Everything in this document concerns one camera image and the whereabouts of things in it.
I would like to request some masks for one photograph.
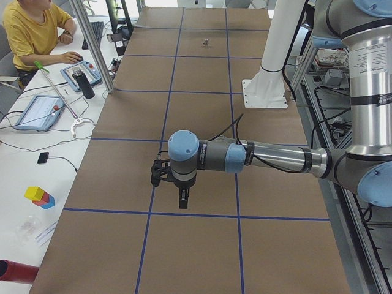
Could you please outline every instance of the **robotic arm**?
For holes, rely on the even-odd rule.
[[[154,161],[153,186],[160,180],[174,182],[179,207],[187,208],[197,170],[239,173],[244,165],[258,165],[312,173],[369,203],[392,206],[392,3],[318,0],[313,35],[314,43],[321,46],[341,40],[350,50],[352,144],[347,150],[310,150],[224,137],[206,141],[181,130],[169,139],[170,159],[161,160],[159,155]]]

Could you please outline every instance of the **toy block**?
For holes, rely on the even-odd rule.
[[[49,203],[49,194],[44,192],[41,200],[33,200],[33,204],[41,206]]]
[[[24,196],[27,199],[39,201],[42,199],[43,194],[45,193],[40,187],[28,187]]]
[[[53,198],[53,196],[49,195],[49,202],[47,204],[41,205],[40,207],[43,209],[48,209],[53,207],[55,204],[55,199]]]

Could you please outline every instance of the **hand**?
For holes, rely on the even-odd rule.
[[[74,41],[74,37],[71,34],[64,32],[59,36],[59,41],[60,43],[68,45]]]
[[[77,52],[65,52],[60,55],[62,63],[73,64],[81,61],[81,56]]]

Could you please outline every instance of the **black pants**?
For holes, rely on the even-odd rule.
[[[25,87],[30,83],[33,76],[36,74],[38,70],[21,70],[17,69],[18,76],[19,76],[19,88],[25,89]]]

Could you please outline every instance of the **red cylinder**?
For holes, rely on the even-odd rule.
[[[23,263],[0,260],[0,281],[32,284],[39,268]]]

